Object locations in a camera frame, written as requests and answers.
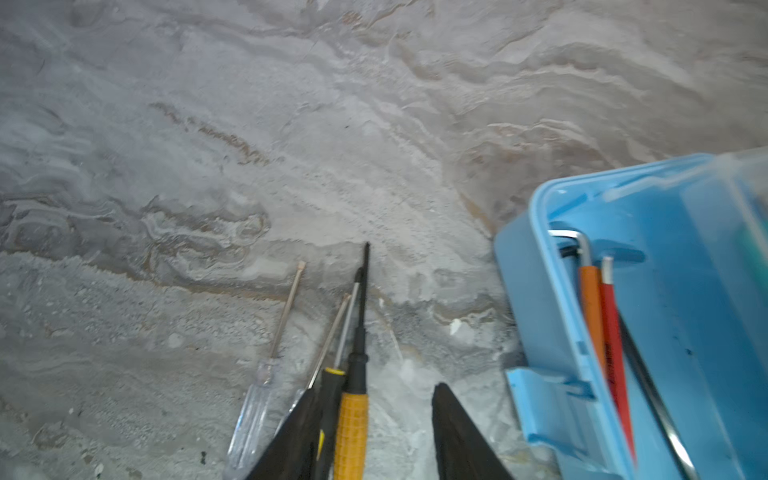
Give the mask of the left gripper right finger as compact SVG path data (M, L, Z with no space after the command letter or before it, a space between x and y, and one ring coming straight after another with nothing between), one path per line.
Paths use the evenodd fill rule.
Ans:
M435 386L432 425L440 480L513 479L446 383Z

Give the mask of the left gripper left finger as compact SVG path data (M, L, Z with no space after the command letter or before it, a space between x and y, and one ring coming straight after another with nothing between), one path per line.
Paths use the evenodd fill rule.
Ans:
M305 391L247 480L311 479L319 441L318 390Z

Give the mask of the orange black screwdriver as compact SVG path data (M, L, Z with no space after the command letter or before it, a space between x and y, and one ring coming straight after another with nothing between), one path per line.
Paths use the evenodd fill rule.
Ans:
M347 380L341 396L336 431L333 475L334 479L339 480L360 480L365 469L369 420L365 312L369 265L370 243L366 242L359 288L358 322L348 357Z

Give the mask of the yellow black screwdriver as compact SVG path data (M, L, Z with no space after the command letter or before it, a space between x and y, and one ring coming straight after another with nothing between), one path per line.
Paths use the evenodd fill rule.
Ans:
M329 478L334 459L336 446L336 430L338 425L339 410L342 398L342 390L346 380L346 373L342 370L343 352L347 343L347 336L352 320L352 311L358 298L360 285L363 279L363 268L360 267L354 278L352 292L347 300L344 310L344 323L341 327L338 348L334 361L330 367L322 372L321 388L319 393L320 420L319 437L316 451L312 479L326 480Z

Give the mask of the red handled hex key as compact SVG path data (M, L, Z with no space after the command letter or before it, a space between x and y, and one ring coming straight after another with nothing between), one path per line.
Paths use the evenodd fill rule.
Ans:
M591 244L583 233L567 229L550 229L548 233L551 237L573 240L577 247L582 247L580 256L578 256L580 261L579 268L587 265L595 266L592 262ZM614 291L613 264L614 259L612 256L604 256L600 260L599 265L595 266L599 270L601 280L600 290L606 354L606 371L604 376L608 383L613 403L617 409L631 458L633 461L636 461L626 372L623 364L623 342Z

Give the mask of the black hex key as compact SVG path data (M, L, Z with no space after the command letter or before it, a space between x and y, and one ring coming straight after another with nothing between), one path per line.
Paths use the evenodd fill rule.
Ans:
M607 245L607 249L605 249L603 253L618 254L617 256L620 260L628 260L634 263L641 263L644 262L646 258L646 255L640 250L631 248L621 243L601 240L598 242L598 244L599 246L603 247ZM567 258L570 256L580 256L582 247L577 247L576 245L568 245L559 246L558 249L561 258ZM673 461L676 467L678 467L678 470L681 471L681 474L685 479L700 479L700 476L695 466L693 465L692 460L690 459L688 450L683 444L679 429L675 425L668 408L664 404L661 394L659 393L655 382L651 378L650 372L648 371L648 368L639 352L636 343L631 336L629 328L627 327L626 322L618 307L617 315L620 325L622 342L625 345L624 351L627 353L629 363L634 374L636 377L639 377L639 383L641 385L643 394L646 397L646 400L650 404L654 419L656 420L661 430L664 432L666 437L665 441L670 450L673 452Z

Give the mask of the blue plastic tool box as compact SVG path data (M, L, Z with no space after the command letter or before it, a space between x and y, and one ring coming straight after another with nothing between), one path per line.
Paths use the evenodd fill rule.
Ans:
M677 189L606 202L602 194L716 155L551 180L495 238L527 363L507 378L525 440L550 448L566 479L685 479L623 344L636 461L582 313L578 256L550 229L577 230L592 262L614 259L616 305L700 479L767 475L767 290L738 250L705 245ZM620 260L599 241L640 250Z

